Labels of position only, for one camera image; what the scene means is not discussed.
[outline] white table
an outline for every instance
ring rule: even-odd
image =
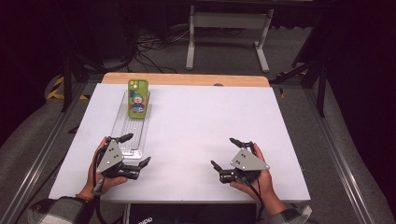
[[[74,196],[85,184],[92,155],[111,134],[126,84],[98,84],[49,197]],[[102,199],[114,203],[253,203],[219,182],[213,160],[232,169],[239,150],[229,138],[256,142],[284,202],[310,200],[272,88],[151,85],[152,106],[137,180]]]

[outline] table leg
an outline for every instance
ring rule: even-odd
[[[191,6],[190,11],[190,44],[189,51],[187,52],[186,69],[192,70],[194,65],[194,52],[195,52],[195,40],[194,40],[194,6]]]
[[[265,37],[267,37],[268,29],[270,27],[273,14],[274,14],[273,9],[268,10],[264,24],[262,26],[262,37],[260,38],[260,41],[256,41],[254,43],[256,51],[257,51],[257,56],[259,57],[260,66],[262,67],[262,71],[264,73],[269,73],[270,68],[268,66],[267,60],[265,59],[265,55],[264,55],[264,52],[262,51],[262,47],[264,46]]]

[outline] wrist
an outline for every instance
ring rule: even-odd
[[[287,208],[286,205],[279,200],[274,191],[262,195],[262,201],[270,217],[283,212]]]
[[[262,200],[264,202],[272,201],[274,198],[277,198],[276,193],[273,189],[268,189],[265,192],[262,192]]]
[[[92,189],[93,189],[93,187],[86,185],[78,194],[76,194],[76,197],[79,196],[79,198],[81,198],[85,201],[92,201],[94,198]]]

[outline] metal rail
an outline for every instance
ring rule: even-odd
[[[304,90],[304,94],[318,121],[320,129],[323,131],[323,134],[326,137],[327,144],[330,150],[330,156],[332,157],[332,162],[334,163],[335,169],[340,175],[341,181],[346,190],[346,194],[349,197],[350,202],[352,203],[353,209],[355,210],[359,222],[364,224],[375,223],[361,195],[361,191],[359,190],[358,184],[355,181],[355,177],[350,172],[344,154],[342,153],[339,146],[335,144],[334,137],[332,136],[332,131],[329,128],[329,124],[327,123],[326,119],[320,116],[317,110],[317,102],[314,93],[312,92],[312,90]]]
[[[60,114],[59,118],[57,119],[54,127],[52,128],[49,137],[47,138],[44,146],[41,148],[40,152],[38,153],[35,162],[33,163],[32,167],[29,169],[29,171],[26,173],[25,178],[23,179],[23,182],[18,189],[17,193],[14,196],[14,199],[12,200],[11,204],[9,205],[7,211],[4,213],[3,218],[0,220],[0,223],[6,224],[6,223],[14,223],[16,221],[16,218],[18,217],[18,214],[28,201],[28,197],[30,193],[33,190],[33,187],[35,186],[35,183],[37,182],[38,178],[41,175],[41,172],[44,169],[44,166],[47,163],[48,158],[50,157],[51,152],[55,148],[60,131],[62,127],[64,126],[65,122],[69,118],[71,112],[73,111],[74,106],[76,105],[76,101],[78,100],[78,97],[82,94],[84,91],[86,84],[83,83],[78,83],[76,84],[76,88],[73,92],[73,100],[70,104],[70,106],[67,108],[66,111]]]

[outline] metal stand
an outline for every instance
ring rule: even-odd
[[[221,27],[221,28],[243,28],[262,30],[262,36],[259,41],[254,43],[259,57],[260,66],[264,73],[269,72],[268,63],[265,59],[262,47],[265,37],[270,27],[274,11],[270,9],[267,14],[236,14],[236,13],[209,13],[195,12],[194,6],[190,11],[190,44],[187,52],[186,69],[192,70],[194,64],[195,52],[195,27]]]

